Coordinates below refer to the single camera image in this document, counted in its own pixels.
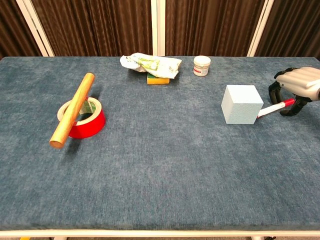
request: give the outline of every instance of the white jar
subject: white jar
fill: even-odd
[[[193,59],[193,73],[199,77],[204,77],[208,74],[211,59],[207,56],[196,56]]]

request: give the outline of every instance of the jar lid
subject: jar lid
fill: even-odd
[[[211,59],[207,56],[196,56],[194,59],[193,59],[193,63],[197,66],[200,66],[200,67],[206,67],[206,66],[209,66],[210,63],[211,63]]]

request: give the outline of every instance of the yellow sponge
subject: yellow sponge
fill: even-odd
[[[148,73],[146,76],[146,83],[149,85],[159,85],[159,84],[168,84],[170,83],[169,78],[156,77]]]

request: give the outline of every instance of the crumpled plastic bag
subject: crumpled plastic bag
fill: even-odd
[[[158,78],[174,79],[178,74],[182,60],[164,56],[151,56],[143,53],[134,53],[122,56],[120,63],[127,69],[138,72],[148,72]]]

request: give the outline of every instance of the label on jar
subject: label on jar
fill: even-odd
[[[200,69],[200,68],[197,68],[196,66],[194,66],[193,71],[194,71],[195,75],[205,76],[208,74],[208,69],[209,69],[209,67],[206,69]]]

